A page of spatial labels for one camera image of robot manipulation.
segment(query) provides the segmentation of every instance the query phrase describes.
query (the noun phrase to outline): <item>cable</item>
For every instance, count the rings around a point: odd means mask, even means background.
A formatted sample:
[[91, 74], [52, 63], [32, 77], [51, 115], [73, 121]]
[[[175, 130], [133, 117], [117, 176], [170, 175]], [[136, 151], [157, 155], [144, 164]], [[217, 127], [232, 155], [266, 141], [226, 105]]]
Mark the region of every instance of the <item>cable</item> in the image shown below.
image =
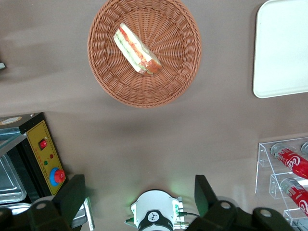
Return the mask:
[[131, 222], [134, 222], [134, 218], [130, 218], [130, 219], [127, 219], [126, 221], [124, 221], [125, 224], [131, 226], [131, 227], [134, 227], [134, 228], [137, 228], [135, 224], [131, 224]]
[[192, 215], [192, 216], [199, 217], [199, 215], [198, 215], [198, 214], [195, 214], [195, 213], [187, 213], [187, 212], [179, 212], [179, 213], [178, 213], [178, 216], [179, 216], [179, 217], [183, 217], [183, 216], [186, 216], [186, 215]]

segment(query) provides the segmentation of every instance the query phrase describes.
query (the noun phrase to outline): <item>coca-cola can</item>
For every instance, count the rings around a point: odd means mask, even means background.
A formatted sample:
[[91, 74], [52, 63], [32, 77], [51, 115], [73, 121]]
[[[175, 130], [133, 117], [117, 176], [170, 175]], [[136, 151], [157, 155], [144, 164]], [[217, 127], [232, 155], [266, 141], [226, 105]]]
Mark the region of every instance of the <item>coca-cola can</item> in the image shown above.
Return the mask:
[[286, 178], [280, 183], [281, 189], [308, 216], [308, 192], [294, 178]]
[[271, 149], [270, 149], [270, 153], [277, 157], [278, 156], [278, 153], [282, 151], [282, 149], [286, 148], [286, 145], [284, 145], [283, 143], [277, 143], [277, 144], [274, 144]]
[[283, 143], [277, 143], [270, 153], [299, 177], [308, 179], [308, 160], [293, 152]]
[[308, 142], [304, 143], [301, 147], [301, 151], [303, 154], [308, 155]]

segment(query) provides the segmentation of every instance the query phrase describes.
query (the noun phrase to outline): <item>oven tray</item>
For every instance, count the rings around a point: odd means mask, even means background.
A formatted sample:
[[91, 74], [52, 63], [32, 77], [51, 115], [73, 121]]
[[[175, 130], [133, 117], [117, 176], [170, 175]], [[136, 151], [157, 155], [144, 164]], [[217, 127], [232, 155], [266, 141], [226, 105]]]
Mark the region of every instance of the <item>oven tray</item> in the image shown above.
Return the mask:
[[24, 200], [26, 191], [7, 154], [0, 158], [0, 204]]

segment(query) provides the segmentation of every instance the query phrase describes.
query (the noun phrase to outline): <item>sandwich slice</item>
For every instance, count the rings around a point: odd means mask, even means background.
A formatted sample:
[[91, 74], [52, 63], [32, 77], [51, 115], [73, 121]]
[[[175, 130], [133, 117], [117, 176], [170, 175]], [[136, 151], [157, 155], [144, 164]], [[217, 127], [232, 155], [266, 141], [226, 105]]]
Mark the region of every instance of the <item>sandwich slice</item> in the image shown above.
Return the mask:
[[141, 74], [155, 74], [162, 65], [141, 40], [124, 24], [114, 35], [114, 41], [131, 66]]

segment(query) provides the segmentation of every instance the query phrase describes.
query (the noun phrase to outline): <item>round wicker basket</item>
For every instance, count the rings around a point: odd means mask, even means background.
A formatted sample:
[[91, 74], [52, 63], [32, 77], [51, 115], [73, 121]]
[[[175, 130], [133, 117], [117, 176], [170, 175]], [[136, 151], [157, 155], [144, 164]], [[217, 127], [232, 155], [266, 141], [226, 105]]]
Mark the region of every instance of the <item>round wicker basket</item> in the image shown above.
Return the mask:
[[[157, 56], [162, 69], [152, 76], [135, 72], [113, 40], [125, 23]], [[157, 107], [185, 92], [201, 59], [197, 24], [180, 0], [108, 0], [89, 32], [88, 57], [101, 87], [134, 107]]]

